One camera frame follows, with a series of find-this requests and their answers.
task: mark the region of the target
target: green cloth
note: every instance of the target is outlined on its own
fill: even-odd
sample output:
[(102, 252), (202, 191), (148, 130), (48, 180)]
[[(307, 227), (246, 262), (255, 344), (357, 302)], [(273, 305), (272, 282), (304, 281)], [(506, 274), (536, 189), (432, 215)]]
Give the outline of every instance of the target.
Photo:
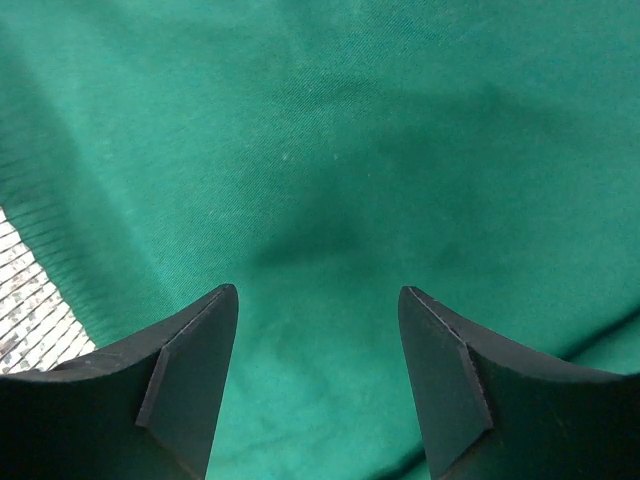
[(634, 311), (639, 78), (632, 0), (4, 0), (0, 205), (98, 345), (238, 286), (209, 478), (364, 480), (401, 286), (560, 356)]

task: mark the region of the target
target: green fabric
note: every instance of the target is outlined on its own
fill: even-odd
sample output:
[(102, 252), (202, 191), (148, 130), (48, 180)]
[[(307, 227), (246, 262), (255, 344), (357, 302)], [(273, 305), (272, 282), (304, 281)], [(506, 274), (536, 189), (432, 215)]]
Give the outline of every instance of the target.
[(0, 205), (99, 345), (238, 286), (210, 478), (365, 479), (402, 285), (556, 355), (634, 310), (639, 74), (631, 0), (4, 0)]

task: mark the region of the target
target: green t-shirt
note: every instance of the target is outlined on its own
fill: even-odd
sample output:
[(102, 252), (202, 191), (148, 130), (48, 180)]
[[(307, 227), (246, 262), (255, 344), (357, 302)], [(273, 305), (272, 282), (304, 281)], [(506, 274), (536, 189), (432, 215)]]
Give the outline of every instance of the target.
[(637, 7), (4, 0), (0, 205), (99, 346), (237, 285), (210, 478), (373, 478), (403, 285), (640, 369)]

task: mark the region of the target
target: white speckled fabric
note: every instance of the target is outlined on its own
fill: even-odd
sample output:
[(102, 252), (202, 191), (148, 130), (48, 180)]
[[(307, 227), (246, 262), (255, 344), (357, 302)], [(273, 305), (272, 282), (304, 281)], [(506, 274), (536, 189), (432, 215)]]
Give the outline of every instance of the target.
[(0, 372), (48, 370), (94, 349), (0, 209)]

